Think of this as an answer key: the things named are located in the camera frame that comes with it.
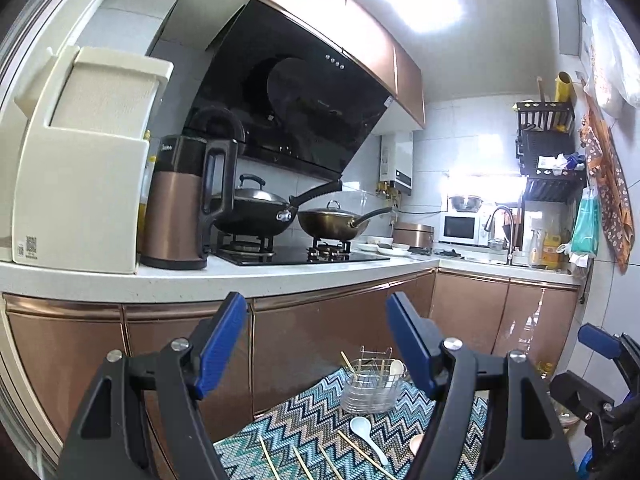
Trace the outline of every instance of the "screw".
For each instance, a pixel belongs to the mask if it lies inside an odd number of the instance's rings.
[[[447,350],[460,350],[462,348],[462,341],[455,337],[447,337],[444,340],[444,348]]]
[[[521,350],[511,350],[509,357],[517,363],[523,363],[527,360],[527,355]]]
[[[107,354],[107,361],[110,363],[116,363],[120,359],[122,359],[122,352],[120,350],[111,350]]]
[[[189,348],[189,341],[184,337],[179,337],[178,339],[171,341],[171,350],[174,352],[181,352],[187,348]]]

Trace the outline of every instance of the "gas stove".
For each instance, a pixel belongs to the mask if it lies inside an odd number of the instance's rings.
[[[309,248],[274,248],[272,238],[247,241],[233,236],[230,241],[226,241],[225,235],[218,236],[216,256],[238,266],[339,264],[389,259],[378,254],[352,253],[350,242],[330,244],[315,238]]]

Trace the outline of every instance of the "plastic bag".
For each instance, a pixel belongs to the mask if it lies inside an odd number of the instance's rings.
[[[600,200],[596,186],[589,186],[582,190],[574,236],[571,238],[571,252],[595,257],[598,254],[599,241]]]
[[[592,75],[585,90],[612,117],[623,102],[640,108],[640,54],[605,0],[582,2],[591,25]]]

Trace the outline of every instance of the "stove burner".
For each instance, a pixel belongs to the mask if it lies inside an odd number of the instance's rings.
[[[339,244],[328,244],[323,242],[320,238],[314,238],[314,242],[311,247],[306,250],[308,254],[308,260],[325,261],[325,262],[348,262],[349,253],[351,251],[350,242],[340,242]]]
[[[223,232],[218,233],[217,252],[238,254],[240,256],[273,256],[273,237],[257,238],[257,242],[249,240],[238,240],[236,235],[232,235],[231,241],[225,244],[225,237],[228,235]]]

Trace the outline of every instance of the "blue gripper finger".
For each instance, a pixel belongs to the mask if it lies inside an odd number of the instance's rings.
[[[431,356],[416,329],[423,321],[403,292],[392,294],[386,300],[386,322],[396,346],[414,384],[431,397],[438,386],[431,373]]]
[[[194,387],[200,399],[214,390],[222,378],[246,319],[246,300],[241,294],[230,294],[219,312],[222,315],[217,320],[214,316],[217,323],[199,354],[199,374]]]
[[[580,327],[578,341],[607,359],[616,359],[622,354],[622,346],[618,338],[591,323]]]

